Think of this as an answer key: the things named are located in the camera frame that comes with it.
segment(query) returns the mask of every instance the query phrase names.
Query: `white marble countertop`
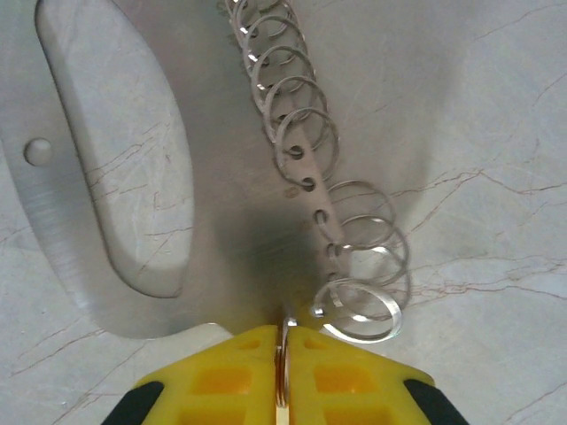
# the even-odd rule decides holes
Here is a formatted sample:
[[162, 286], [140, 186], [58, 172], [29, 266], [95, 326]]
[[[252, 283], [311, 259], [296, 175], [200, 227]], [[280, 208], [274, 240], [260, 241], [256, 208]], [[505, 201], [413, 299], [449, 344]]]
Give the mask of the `white marble countertop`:
[[[564, 424], [567, 3], [294, 5], [343, 137], [340, 173], [392, 193], [412, 247], [405, 327], [370, 350], [430, 373], [471, 424]], [[39, 21], [106, 236], [144, 285], [189, 252], [175, 103], [107, 2], [45, 2]], [[98, 328], [51, 271], [1, 154], [0, 185], [3, 424], [100, 423], [138, 378], [229, 337]]]

